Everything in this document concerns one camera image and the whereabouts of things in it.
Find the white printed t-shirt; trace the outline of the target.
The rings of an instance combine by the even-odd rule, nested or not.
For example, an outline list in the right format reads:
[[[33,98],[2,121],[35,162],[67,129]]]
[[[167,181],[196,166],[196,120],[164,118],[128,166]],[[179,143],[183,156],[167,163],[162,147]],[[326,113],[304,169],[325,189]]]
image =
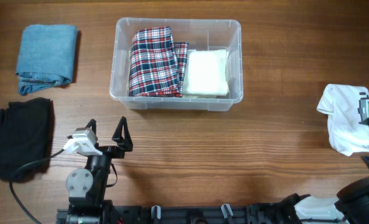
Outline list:
[[[364,86],[328,84],[317,105],[327,115],[329,143],[337,152],[351,156],[369,152],[369,91]]]

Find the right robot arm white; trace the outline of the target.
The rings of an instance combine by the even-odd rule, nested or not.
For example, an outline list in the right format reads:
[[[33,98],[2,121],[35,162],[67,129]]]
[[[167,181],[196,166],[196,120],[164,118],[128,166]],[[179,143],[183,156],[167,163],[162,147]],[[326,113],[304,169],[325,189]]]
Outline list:
[[[361,122],[369,125],[369,118]],[[362,160],[369,169],[369,156]],[[283,223],[369,223],[369,177],[344,187],[336,197],[293,195],[279,204]]]

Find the cream cloth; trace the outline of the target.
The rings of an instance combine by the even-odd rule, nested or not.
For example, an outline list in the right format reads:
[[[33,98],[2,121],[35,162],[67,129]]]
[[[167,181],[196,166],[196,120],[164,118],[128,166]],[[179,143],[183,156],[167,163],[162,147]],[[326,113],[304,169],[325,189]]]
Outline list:
[[[182,97],[225,96],[229,92],[226,63],[226,50],[189,52]]]

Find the red navy plaid shirt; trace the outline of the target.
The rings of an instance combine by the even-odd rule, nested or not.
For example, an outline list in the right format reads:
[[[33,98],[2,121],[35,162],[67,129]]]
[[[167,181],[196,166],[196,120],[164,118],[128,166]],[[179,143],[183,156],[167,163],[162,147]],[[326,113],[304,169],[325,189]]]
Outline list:
[[[129,96],[181,98],[188,42],[175,42],[169,26],[135,33],[131,47]]]

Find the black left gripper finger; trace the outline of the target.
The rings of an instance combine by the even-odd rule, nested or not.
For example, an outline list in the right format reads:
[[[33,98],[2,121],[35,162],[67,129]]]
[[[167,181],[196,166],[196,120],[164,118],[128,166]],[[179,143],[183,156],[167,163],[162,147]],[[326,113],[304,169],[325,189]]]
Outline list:
[[[121,117],[111,139],[123,151],[131,152],[133,150],[133,142],[129,133],[128,122],[124,116]]]
[[[96,120],[95,119],[91,119],[85,127],[90,128],[93,131],[93,133],[96,134]]]

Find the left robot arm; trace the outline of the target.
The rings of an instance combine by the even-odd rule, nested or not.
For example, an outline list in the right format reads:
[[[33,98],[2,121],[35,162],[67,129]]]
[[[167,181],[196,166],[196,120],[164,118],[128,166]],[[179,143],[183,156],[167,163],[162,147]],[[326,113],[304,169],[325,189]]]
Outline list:
[[[111,200],[105,199],[110,171],[116,172],[112,160],[123,159],[126,152],[133,150],[133,142],[128,123],[123,116],[112,136],[114,146],[100,146],[97,143],[96,121],[91,119],[84,128],[78,128],[68,137],[63,150],[76,152],[87,158],[86,166],[72,171],[66,180],[68,200],[70,202],[62,223],[102,224],[123,223],[123,218],[114,208]]]

